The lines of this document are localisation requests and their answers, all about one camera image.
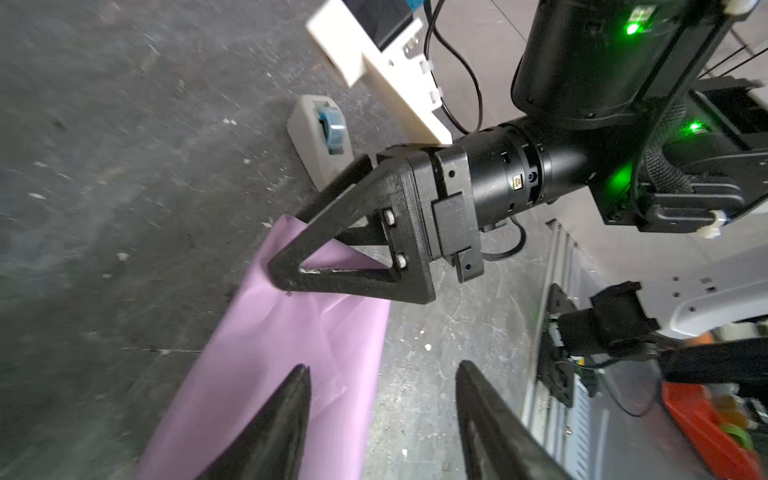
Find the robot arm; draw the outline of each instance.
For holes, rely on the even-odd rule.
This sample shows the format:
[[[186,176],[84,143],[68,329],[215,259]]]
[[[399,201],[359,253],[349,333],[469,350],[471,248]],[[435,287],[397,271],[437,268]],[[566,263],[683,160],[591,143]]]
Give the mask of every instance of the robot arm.
[[[461,283],[480,276],[481,231],[584,185],[609,224],[687,233],[737,219],[768,197],[768,113],[748,95],[756,85],[696,76],[752,7],[542,3],[511,87],[528,116],[453,145],[390,147],[376,168],[359,158],[297,215],[310,225],[270,262],[274,283],[428,303],[431,261],[449,260]],[[389,52],[393,32],[371,45]],[[332,238],[387,245],[392,266],[303,269]]]

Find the wire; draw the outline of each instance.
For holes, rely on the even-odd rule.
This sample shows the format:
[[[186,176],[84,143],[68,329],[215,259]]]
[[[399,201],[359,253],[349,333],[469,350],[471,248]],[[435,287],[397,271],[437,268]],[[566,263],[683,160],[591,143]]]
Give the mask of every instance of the wire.
[[[525,239],[528,237],[525,233],[525,228],[514,218],[509,217],[509,220],[512,220],[512,223],[518,226],[520,229],[520,241],[517,245],[515,245],[515,248],[512,250],[507,250],[506,252],[502,253],[482,253],[482,259],[487,260],[488,262],[498,262],[499,260],[507,260],[509,257],[512,257],[514,255],[517,255],[520,253],[520,250],[525,247]]]
[[[480,92],[480,84],[478,83],[478,78],[475,76],[475,72],[472,70],[472,67],[469,66],[469,63],[467,63],[464,57],[462,57],[461,54],[459,54],[456,49],[453,48],[453,46],[442,37],[442,35],[440,35],[440,32],[437,29],[437,17],[442,10],[443,3],[445,3],[445,0],[438,0],[437,5],[435,6],[435,11],[432,12],[431,1],[424,1],[424,13],[427,17],[427,23],[429,24],[427,33],[424,37],[424,56],[427,60],[429,60],[429,44],[432,40],[432,35],[434,35],[435,38],[437,38],[437,40],[442,44],[442,46],[447,48],[448,51],[451,52],[451,55],[456,57],[456,59],[464,66],[467,73],[469,73],[469,76],[472,78],[472,83],[475,84],[475,93],[478,96],[478,123],[477,127],[474,129],[474,131],[478,131],[482,125],[482,93]],[[448,119],[458,129],[458,131],[462,132],[464,135],[470,133],[470,131],[464,128],[464,126],[458,122],[456,117],[453,116],[453,113],[451,113],[451,111],[448,109],[448,105],[445,104],[445,100],[443,100],[441,108],[442,111],[445,112],[445,116],[448,117]]]
[[[724,64],[725,62],[729,61],[731,58],[733,58],[733,57],[735,57],[736,55],[738,55],[739,53],[741,53],[741,52],[742,52],[742,51],[743,51],[745,48],[746,48],[746,46],[744,46],[744,47],[742,47],[742,48],[739,48],[739,49],[738,49],[738,50],[736,50],[734,53],[732,53],[732,54],[728,55],[727,57],[725,57],[723,60],[720,60],[720,61],[718,61],[718,62],[715,64],[715,66],[714,66],[714,67],[712,67],[712,68],[708,68],[708,69],[707,69],[707,71],[705,71],[703,74],[699,75],[699,76],[697,77],[697,80],[701,80],[702,78],[704,78],[704,75],[707,75],[707,74],[709,74],[709,73],[710,73],[712,70],[714,70],[715,68],[717,68],[717,67],[720,67],[722,64]]]
[[[555,371],[555,367],[560,365],[561,363],[564,363],[566,365],[572,365],[578,369],[599,370],[599,369],[604,369],[607,366],[611,366],[615,363],[619,363],[620,361],[621,359],[609,359],[609,360],[606,360],[605,362],[598,363],[597,365],[586,366],[586,365],[579,365],[578,363],[572,362],[571,360],[558,360],[557,362],[554,362],[549,366],[549,376],[552,377],[552,382],[554,383],[555,386],[557,386],[560,390],[564,390],[565,384],[562,384],[557,381],[557,378],[559,377],[559,375],[557,375]]]
[[[680,349],[676,349],[674,352],[672,352],[672,355],[670,355],[669,361],[667,362],[666,366],[664,367],[664,371],[661,372],[661,374],[659,375],[659,379],[656,381],[656,385],[654,387],[654,394],[653,394],[653,396],[651,397],[648,405],[645,406],[645,408],[643,408],[639,412],[630,412],[623,405],[621,405],[621,402],[619,402],[618,398],[616,397],[616,394],[614,394],[613,390],[611,390],[611,387],[608,386],[608,382],[606,382],[605,380],[602,379],[602,376],[604,375],[603,373],[598,372],[598,378],[600,379],[601,383],[603,384],[603,387],[605,387],[605,391],[608,393],[608,396],[611,397],[611,400],[614,401],[616,406],[622,412],[626,413],[627,415],[629,415],[632,418],[642,419],[643,417],[645,417],[645,415],[647,415],[651,410],[654,409],[654,406],[656,405],[657,397],[659,396],[659,393],[661,392],[661,385],[664,382],[664,374],[667,371],[670,370],[670,368],[672,367],[672,364],[677,359],[677,355],[678,355],[679,352],[680,352]],[[557,386],[560,390],[562,390],[562,389],[565,389],[565,386],[560,384],[560,383],[558,383],[558,381],[556,380],[557,377],[554,374],[554,368],[556,367],[556,365],[558,365],[560,363],[567,363],[568,365],[573,365],[574,367],[579,368],[579,369],[600,370],[600,369],[603,369],[605,367],[614,365],[615,363],[619,363],[620,361],[621,361],[621,358],[609,359],[609,360],[606,360],[605,362],[598,363],[597,365],[586,366],[586,365],[579,365],[577,363],[571,362],[570,360],[558,360],[557,362],[552,363],[552,365],[550,366],[549,374],[552,377],[552,382],[555,384],[555,386]]]
[[[630,417],[636,418],[636,419],[642,419],[647,415],[651,410],[654,409],[654,405],[656,405],[656,397],[659,394],[659,390],[661,389],[661,383],[664,381],[664,376],[660,376],[659,379],[656,381],[656,386],[654,387],[654,394],[651,396],[650,401],[648,402],[648,405],[639,411],[638,413],[630,412],[627,410],[623,405],[621,405],[621,402],[618,401],[616,398],[616,395],[611,390],[611,387],[608,386],[608,382],[603,380],[602,375],[599,375],[598,378],[603,384],[603,387],[605,387],[605,391],[608,392],[608,396],[611,397],[611,400],[614,401],[616,406],[621,409],[622,412],[626,413]]]
[[[754,60],[755,58],[757,58],[757,57],[761,56],[761,55],[762,55],[762,54],[764,54],[766,51],[768,51],[768,48],[764,48],[763,50],[760,50],[760,51],[758,51],[756,54],[752,55],[752,56],[751,56],[751,57],[749,57],[747,60],[745,60],[745,61],[742,61],[742,62],[741,62],[741,63],[739,63],[737,66],[735,66],[735,67],[731,68],[730,70],[726,70],[725,72],[723,72],[723,73],[721,73],[721,74],[719,74],[719,75],[717,75],[717,76],[718,76],[718,77],[722,77],[723,75],[728,75],[730,72],[732,72],[732,71],[736,70],[738,67],[741,67],[741,66],[743,66],[744,64],[746,64],[746,63],[749,63],[749,62],[751,62],[752,60]]]

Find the gray floor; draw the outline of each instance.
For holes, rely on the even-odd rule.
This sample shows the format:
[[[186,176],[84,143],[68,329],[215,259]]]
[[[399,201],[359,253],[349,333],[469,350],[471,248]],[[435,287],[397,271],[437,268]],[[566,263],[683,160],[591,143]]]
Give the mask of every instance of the gray floor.
[[[319,4],[0,6],[0,477],[131,477],[265,223],[313,194],[285,132],[296,95],[336,99],[356,154],[403,140],[365,89],[336,90],[319,69],[302,29]],[[520,114],[508,89],[534,11],[535,0],[445,6],[442,32],[478,73],[485,125]],[[761,28],[744,34],[766,40]],[[439,46],[433,58],[445,99],[471,124],[468,77]],[[459,359],[519,408],[546,220],[560,218],[609,280],[695,266],[766,231],[756,217],[709,243],[649,240],[595,214],[580,191],[521,215],[529,242],[519,258],[461,289],[436,263],[439,302],[393,305],[366,478],[464,478]],[[508,228],[486,248],[514,242]]]

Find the bolt head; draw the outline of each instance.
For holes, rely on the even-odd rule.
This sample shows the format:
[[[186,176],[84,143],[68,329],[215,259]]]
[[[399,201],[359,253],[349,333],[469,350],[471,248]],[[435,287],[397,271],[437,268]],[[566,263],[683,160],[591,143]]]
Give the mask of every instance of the bolt head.
[[[392,212],[391,208],[384,210],[384,221],[390,227],[395,224],[395,214]]]
[[[406,256],[403,255],[402,253],[397,253],[395,255],[395,264],[401,270],[406,268],[406,265],[407,265]]]

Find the cable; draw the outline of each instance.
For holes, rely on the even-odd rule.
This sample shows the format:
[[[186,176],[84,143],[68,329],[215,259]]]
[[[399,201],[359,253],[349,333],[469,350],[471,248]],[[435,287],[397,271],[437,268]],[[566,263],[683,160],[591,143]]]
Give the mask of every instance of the cable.
[[[578,363],[572,362],[571,360],[558,360],[557,362],[554,362],[549,366],[549,376],[552,377],[552,382],[554,383],[555,386],[557,386],[560,390],[564,390],[565,385],[557,381],[557,378],[559,377],[559,375],[556,375],[556,372],[555,372],[555,367],[560,365],[561,363],[572,365],[578,369],[599,370],[599,369],[604,369],[607,366],[611,366],[614,363],[619,363],[620,361],[621,359],[609,359],[609,360],[606,360],[605,362],[598,363],[597,365],[586,366],[586,365],[579,365]]]
[[[650,402],[648,402],[648,405],[639,411],[639,413],[630,412],[627,410],[623,405],[621,405],[621,402],[618,401],[616,398],[616,395],[611,391],[611,387],[608,386],[608,382],[602,379],[602,375],[598,375],[598,378],[603,384],[603,387],[605,387],[605,391],[608,392],[608,396],[611,397],[611,400],[614,401],[616,406],[621,409],[622,412],[626,413],[630,417],[636,418],[636,419],[642,419],[647,415],[651,410],[654,409],[654,405],[656,405],[656,397],[658,396],[659,390],[661,389],[661,383],[664,381],[664,376],[660,376],[659,379],[656,381],[656,386],[654,387],[654,394],[650,398]]]
[[[451,55],[456,57],[456,59],[464,66],[467,73],[469,73],[469,76],[472,78],[472,83],[475,84],[475,93],[478,96],[478,124],[474,129],[474,131],[478,131],[482,125],[482,93],[480,92],[480,84],[478,83],[478,78],[475,76],[475,72],[472,70],[472,67],[469,66],[469,63],[467,63],[464,57],[462,57],[461,54],[459,54],[456,49],[453,48],[453,46],[442,37],[442,35],[440,35],[440,32],[437,29],[437,17],[442,10],[443,3],[445,3],[445,0],[438,0],[437,6],[435,6],[435,11],[432,12],[432,3],[430,0],[424,1],[424,13],[427,17],[427,23],[429,24],[427,33],[424,37],[424,56],[427,60],[429,60],[429,44],[432,40],[432,35],[434,35],[435,38],[437,38],[437,40],[442,44],[442,46],[447,48],[448,51],[451,52]],[[458,122],[456,117],[453,116],[451,111],[448,109],[448,105],[445,104],[445,100],[443,100],[441,108],[442,111],[445,112],[445,116],[448,117],[448,119],[458,129],[458,131],[462,132],[464,135],[470,133],[470,131],[464,128]]]
[[[608,393],[608,396],[611,397],[611,400],[614,401],[616,406],[622,412],[626,413],[627,415],[629,415],[630,417],[633,417],[635,419],[642,419],[643,417],[645,417],[645,415],[647,415],[651,410],[654,409],[654,406],[656,405],[656,399],[659,396],[659,393],[661,392],[661,385],[662,385],[662,383],[664,383],[664,374],[672,367],[672,364],[677,359],[677,354],[679,352],[680,352],[680,349],[676,349],[674,352],[672,352],[672,355],[670,355],[670,359],[667,362],[667,364],[666,364],[666,366],[664,368],[664,371],[661,372],[661,374],[659,375],[659,379],[656,381],[656,385],[654,387],[654,394],[651,397],[648,405],[645,408],[643,408],[641,411],[637,412],[637,413],[636,412],[630,412],[623,405],[621,405],[621,402],[619,402],[619,400],[616,397],[616,395],[614,394],[613,390],[611,390],[611,387],[608,386],[608,383],[605,380],[602,379],[602,376],[604,375],[603,373],[598,372],[598,378],[602,382],[603,387],[605,387],[605,391]],[[579,368],[579,369],[600,370],[600,369],[603,369],[605,367],[614,365],[615,363],[619,363],[620,361],[621,361],[620,358],[619,359],[609,359],[609,360],[606,360],[605,362],[598,363],[597,365],[586,366],[586,365],[579,365],[577,363],[571,362],[570,360],[558,360],[557,362],[552,363],[552,365],[550,366],[549,375],[552,377],[552,382],[555,384],[555,386],[557,386],[560,390],[562,390],[562,389],[565,388],[565,386],[561,385],[560,383],[558,383],[558,381],[556,380],[557,377],[554,374],[554,368],[556,367],[556,365],[558,365],[560,363],[567,363],[568,365],[573,365],[574,367]]]
[[[722,64],[724,64],[725,62],[729,61],[731,58],[733,58],[733,57],[735,57],[736,55],[738,55],[739,53],[741,53],[741,51],[742,51],[742,50],[744,50],[745,48],[746,48],[746,47],[742,47],[742,48],[739,48],[739,49],[738,49],[738,50],[736,50],[734,53],[732,53],[732,54],[728,55],[727,57],[725,57],[723,60],[720,60],[720,61],[718,61],[718,62],[715,64],[715,66],[714,66],[714,67],[712,67],[712,68],[708,68],[708,69],[707,69],[707,71],[705,71],[703,74],[699,75],[699,76],[698,76],[696,79],[697,79],[697,80],[701,80],[702,78],[704,78],[704,75],[706,75],[706,74],[709,74],[709,73],[710,73],[712,70],[714,70],[715,68],[717,68],[717,67],[720,67]]]
[[[654,184],[654,178],[657,181],[663,181],[663,185],[654,184],[656,188],[662,187],[658,188],[660,191],[667,190],[669,193],[692,191],[690,179],[667,160],[662,149],[666,139],[669,138],[672,128],[680,126],[685,111],[685,107],[680,102],[668,105],[656,124],[651,128],[641,155],[633,161],[629,197],[633,211],[640,217],[643,214],[638,210],[637,201],[640,197],[641,170],[645,176],[650,176],[652,184]]]
[[[738,67],[744,66],[744,64],[747,64],[747,63],[751,62],[752,60],[754,60],[755,58],[757,58],[757,57],[761,56],[761,55],[762,55],[762,54],[764,54],[766,51],[768,51],[768,48],[764,48],[763,50],[760,50],[760,51],[758,51],[756,54],[752,55],[752,56],[751,56],[751,57],[749,57],[747,60],[745,60],[745,61],[742,61],[741,63],[739,63],[737,66],[735,66],[735,67],[731,68],[730,70],[725,70],[723,73],[721,73],[721,74],[719,74],[719,75],[717,75],[717,76],[718,76],[718,77],[722,77],[723,75],[728,75],[730,72],[732,72],[732,71],[736,70]]]
[[[525,233],[525,228],[514,218],[509,217],[509,220],[512,220],[512,223],[518,226],[520,229],[520,241],[517,245],[515,245],[515,248],[512,250],[507,250],[506,252],[502,253],[482,253],[482,259],[487,260],[488,262],[498,262],[499,260],[507,260],[509,257],[512,257],[513,255],[517,255],[520,253],[520,250],[525,247],[525,239],[527,238],[527,235]]]

